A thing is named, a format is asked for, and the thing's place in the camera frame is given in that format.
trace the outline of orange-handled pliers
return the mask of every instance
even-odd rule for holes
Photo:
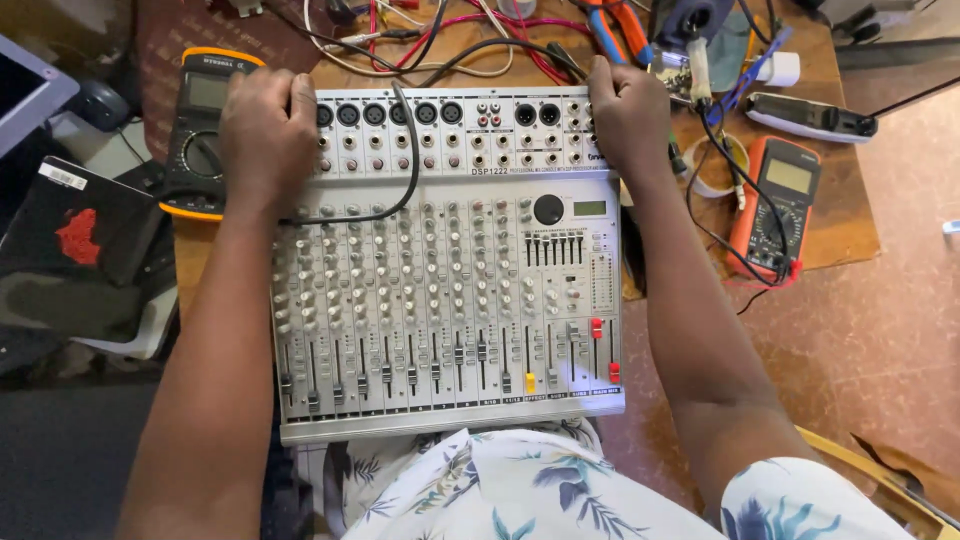
[[[650,43],[647,41],[647,35],[643,32],[643,24],[636,16],[634,7],[626,2],[613,3],[608,8],[602,8],[603,0],[587,0],[589,4],[596,6],[587,12],[587,24],[590,31],[596,37],[600,48],[603,49],[607,58],[613,63],[630,63],[630,57],[620,47],[620,43],[613,35],[610,27],[610,11],[616,22],[623,31],[623,36],[630,47],[631,56],[636,58],[642,65],[648,65],[653,60],[653,51],[650,49]]]

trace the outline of multimeter dial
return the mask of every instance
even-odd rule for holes
[[[188,171],[204,178],[219,178],[224,174],[220,164],[220,137],[217,132],[203,131],[189,136],[181,151],[183,165]]]
[[[798,216],[794,214],[793,209],[781,205],[777,205],[777,213],[780,215],[780,220],[783,222],[783,233],[786,235],[786,243],[790,247],[797,245],[797,242],[800,241],[801,236],[803,235],[803,227],[801,224],[801,219],[798,219]],[[775,249],[782,249],[780,243],[780,230],[777,228],[777,218],[774,216],[774,213],[767,211],[763,215],[760,227],[763,230],[763,234],[766,237],[767,242]]]

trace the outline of mixing console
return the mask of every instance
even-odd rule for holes
[[[379,213],[409,182],[395,100],[343,94],[317,92],[322,152],[300,217]],[[409,204],[278,233],[284,443],[621,412],[618,182],[586,90],[407,99]]]

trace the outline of hand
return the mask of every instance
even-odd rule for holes
[[[593,57],[588,79],[597,145],[621,174],[670,172],[670,96],[653,75]]]
[[[228,215],[275,223],[289,213],[317,156],[316,117],[308,75],[260,67],[230,78],[220,116]]]

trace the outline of floral shirt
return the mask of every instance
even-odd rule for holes
[[[348,540],[723,538],[616,473],[600,452],[595,430],[580,419],[354,441],[341,459],[338,511],[327,521]],[[731,540],[911,538],[840,475],[793,457],[744,469],[721,511]]]

